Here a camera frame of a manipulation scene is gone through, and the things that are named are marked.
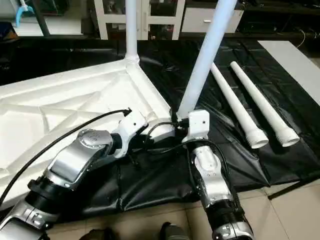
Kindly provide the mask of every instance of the white platform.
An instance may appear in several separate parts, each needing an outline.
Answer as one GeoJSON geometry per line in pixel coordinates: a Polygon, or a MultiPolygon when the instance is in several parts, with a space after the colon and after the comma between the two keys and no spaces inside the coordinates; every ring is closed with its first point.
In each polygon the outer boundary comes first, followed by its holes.
{"type": "Polygon", "coordinates": [[[320,68],[289,41],[258,41],[320,105],[320,68]]]}
{"type": "MultiPolygon", "coordinates": [[[[169,106],[142,69],[125,60],[1,86],[0,192],[27,161],[63,133],[102,113],[127,108],[140,111],[150,125],[171,119],[169,106]]],[[[86,128],[112,131],[122,118],[121,113],[110,115],[86,128]]],[[[161,126],[152,135],[171,129],[161,126]]],[[[26,193],[29,180],[41,176],[51,159],[76,136],[65,138],[31,165],[2,208],[26,193]]]]}

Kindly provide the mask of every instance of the pipe end cap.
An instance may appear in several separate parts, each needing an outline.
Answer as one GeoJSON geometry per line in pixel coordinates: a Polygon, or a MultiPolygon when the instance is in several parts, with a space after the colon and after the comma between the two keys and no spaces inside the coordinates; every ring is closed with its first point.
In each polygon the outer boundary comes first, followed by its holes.
{"type": "Polygon", "coordinates": [[[248,141],[252,149],[259,149],[269,142],[264,131],[259,128],[248,132],[246,134],[246,140],[248,141]]]}
{"type": "Polygon", "coordinates": [[[284,148],[292,146],[300,140],[300,137],[290,127],[277,131],[276,138],[284,148]]]}

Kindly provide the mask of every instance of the white cabinet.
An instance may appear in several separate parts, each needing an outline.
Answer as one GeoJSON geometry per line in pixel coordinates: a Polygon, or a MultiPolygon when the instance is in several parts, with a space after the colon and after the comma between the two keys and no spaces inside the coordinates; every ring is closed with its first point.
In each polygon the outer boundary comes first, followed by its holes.
{"type": "MultiPolygon", "coordinates": [[[[184,33],[206,33],[212,21],[215,10],[212,8],[187,7],[185,10],[182,32],[184,33]]],[[[226,33],[234,33],[243,15],[243,10],[235,10],[226,33]]]]}
{"type": "MultiPolygon", "coordinates": [[[[179,38],[185,0],[133,0],[137,2],[139,40],[179,38]]],[[[126,31],[125,0],[94,0],[101,39],[126,31]]]]}

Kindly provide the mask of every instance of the cabinet door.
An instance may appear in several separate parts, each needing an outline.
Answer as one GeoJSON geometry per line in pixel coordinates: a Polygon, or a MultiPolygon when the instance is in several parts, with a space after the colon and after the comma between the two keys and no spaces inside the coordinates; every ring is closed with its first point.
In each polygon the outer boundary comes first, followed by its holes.
{"type": "Polygon", "coordinates": [[[177,40],[185,0],[143,0],[141,37],[143,40],[177,40]]]}
{"type": "MultiPolygon", "coordinates": [[[[141,39],[141,2],[136,1],[137,39],[141,39]]],[[[126,38],[126,0],[94,0],[101,39],[126,38]]]]}

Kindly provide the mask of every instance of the blue object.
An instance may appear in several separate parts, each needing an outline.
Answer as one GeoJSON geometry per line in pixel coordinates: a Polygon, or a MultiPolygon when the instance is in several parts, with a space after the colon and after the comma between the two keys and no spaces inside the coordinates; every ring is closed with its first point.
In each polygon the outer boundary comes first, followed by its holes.
{"type": "Polygon", "coordinates": [[[20,18],[21,18],[21,15],[23,12],[32,12],[33,14],[35,14],[35,11],[31,6],[27,5],[26,8],[27,8],[27,10],[23,6],[21,6],[21,7],[19,7],[18,11],[16,12],[15,24],[16,24],[17,28],[20,26],[20,18]]]}

